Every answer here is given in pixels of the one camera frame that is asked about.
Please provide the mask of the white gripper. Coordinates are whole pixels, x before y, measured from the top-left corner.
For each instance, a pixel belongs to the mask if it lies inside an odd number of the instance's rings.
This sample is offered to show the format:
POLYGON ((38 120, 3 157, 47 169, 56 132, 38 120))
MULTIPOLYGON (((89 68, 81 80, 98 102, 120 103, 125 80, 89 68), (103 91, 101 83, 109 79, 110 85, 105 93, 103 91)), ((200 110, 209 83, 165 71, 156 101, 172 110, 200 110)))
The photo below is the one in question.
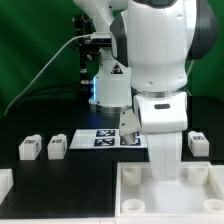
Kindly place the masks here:
POLYGON ((147 134, 146 141, 153 178, 175 180, 180 170, 182 133, 147 134))

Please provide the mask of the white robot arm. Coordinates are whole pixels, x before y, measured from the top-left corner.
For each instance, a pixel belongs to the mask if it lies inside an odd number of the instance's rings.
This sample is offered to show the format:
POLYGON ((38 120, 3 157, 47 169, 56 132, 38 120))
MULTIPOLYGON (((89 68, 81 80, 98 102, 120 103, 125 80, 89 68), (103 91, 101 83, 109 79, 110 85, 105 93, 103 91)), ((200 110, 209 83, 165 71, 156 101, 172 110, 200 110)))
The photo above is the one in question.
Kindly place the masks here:
POLYGON ((208 0, 73 0, 108 24, 112 55, 131 69, 132 108, 119 132, 130 145, 146 137, 154 178, 178 177, 182 132, 187 129, 185 62, 202 58, 218 33, 208 0))

